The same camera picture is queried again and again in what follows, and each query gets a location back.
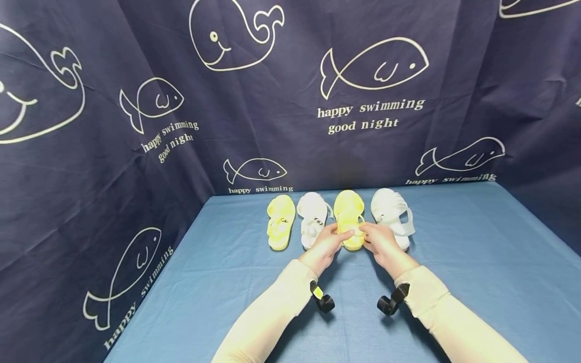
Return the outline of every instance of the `cartoon fish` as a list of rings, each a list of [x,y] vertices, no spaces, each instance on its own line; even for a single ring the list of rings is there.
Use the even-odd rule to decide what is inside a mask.
[[[479,139],[462,150],[439,160],[436,159],[436,149],[433,148],[422,155],[419,166],[415,169],[417,176],[433,166],[450,171],[474,170],[505,155],[504,144],[493,137]]]
[[[137,102],[134,105],[123,90],[119,91],[119,105],[129,116],[131,126],[140,134],[144,134],[141,117],[158,118],[172,113],[180,108],[184,96],[173,84],[163,78],[153,77],[141,84],[137,89]]]
[[[4,24],[0,39],[0,54],[8,55],[0,69],[0,145],[30,140],[76,120],[85,108],[79,75],[83,68],[77,55],[69,47],[52,51],[49,65],[32,44]]]
[[[86,319],[95,321],[97,330],[107,330],[111,327],[111,301],[119,298],[128,292],[145,275],[149,265],[153,261],[159,243],[162,239],[162,230],[155,227],[142,229],[133,237],[125,252],[121,256],[117,268],[111,279],[109,293],[107,296],[99,297],[90,291],[85,295],[83,303],[83,315]],[[106,321],[99,314],[91,314],[88,304],[107,303]]]
[[[321,60],[321,95],[329,99],[338,80],[351,87],[370,91],[395,87],[422,73],[428,66],[428,56],[424,49],[415,41],[404,37],[385,39],[367,47],[341,70],[335,64],[331,48]]]
[[[224,10],[223,7],[228,5],[231,9]],[[189,33],[193,47],[204,65],[210,70],[222,72],[244,69],[262,62],[274,47],[275,26],[278,24],[282,27],[285,24],[282,8],[275,5],[268,12],[256,12],[252,30],[238,1],[226,0],[220,6],[218,8],[208,0],[196,0],[189,12]],[[233,17],[223,19],[222,15]],[[240,15],[241,19],[234,19],[234,15]],[[238,37],[236,41],[231,41],[230,46],[227,44],[226,31],[220,25],[223,21],[232,30],[238,30],[236,34],[229,34],[230,38]]]
[[[230,184],[234,184],[234,179],[240,175],[244,179],[249,180],[274,180],[282,178],[286,175],[286,170],[270,159],[250,159],[244,162],[237,170],[230,164],[230,159],[226,159],[223,165],[226,172],[226,179]]]
[[[538,2],[530,0],[501,0],[498,15],[503,19],[530,16],[559,9],[579,1],[581,0],[543,0],[540,1],[542,5],[539,5]]]

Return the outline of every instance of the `hand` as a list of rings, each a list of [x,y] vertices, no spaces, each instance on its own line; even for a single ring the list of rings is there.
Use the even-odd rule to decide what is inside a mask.
[[[393,235],[393,231],[386,226],[365,223],[359,226],[365,233],[363,246],[373,253],[375,261],[383,267],[395,280],[404,272],[419,267],[419,264],[407,253],[401,250]]]
[[[305,266],[319,278],[333,262],[335,254],[341,249],[341,242],[349,239],[355,232],[351,229],[337,234],[337,223],[329,224],[319,234],[313,246],[299,257]]]

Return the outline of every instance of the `yellow sandal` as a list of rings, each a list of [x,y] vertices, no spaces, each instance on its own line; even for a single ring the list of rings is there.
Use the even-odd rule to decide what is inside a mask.
[[[335,199],[333,211],[337,220],[337,233],[347,232],[352,229],[355,235],[343,242],[343,247],[350,251],[357,251],[363,247],[364,233],[359,230],[359,226],[365,223],[363,211],[365,203],[363,199],[354,191],[342,191]]]
[[[270,201],[266,212],[270,217],[266,230],[268,245],[275,251],[282,251],[289,244],[295,204],[288,195],[279,195]]]

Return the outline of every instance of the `fabric backdrop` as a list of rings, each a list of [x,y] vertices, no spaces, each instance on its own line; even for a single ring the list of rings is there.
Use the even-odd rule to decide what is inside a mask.
[[[0,353],[102,361],[211,195],[498,181],[581,250],[580,20],[0,0]]]

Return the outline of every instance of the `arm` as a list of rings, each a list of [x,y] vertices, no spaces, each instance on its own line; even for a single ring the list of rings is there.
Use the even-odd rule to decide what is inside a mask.
[[[394,279],[410,284],[405,302],[436,338],[452,363],[522,363],[527,360],[458,299],[426,267],[402,251],[386,227],[366,224],[365,247]]]
[[[278,279],[236,320],[218,348],[212,363],[262,363],[270,355],[282,332],[300,314],[311,297],[310,283],[333,262],[341,242],[353,231],[335,234],[337,224],[328,225],[312,248],[292,260]]]
[[[452,363],[527,362],[426,267],[409,270],[395,280],[396,286],[403,282],[410,284],[405,302],[411,313],[436,338]]]
[[[282,332],[309,302],[315,274],[292,260],[278,279],[242,313],[212,362],[264,362]]]

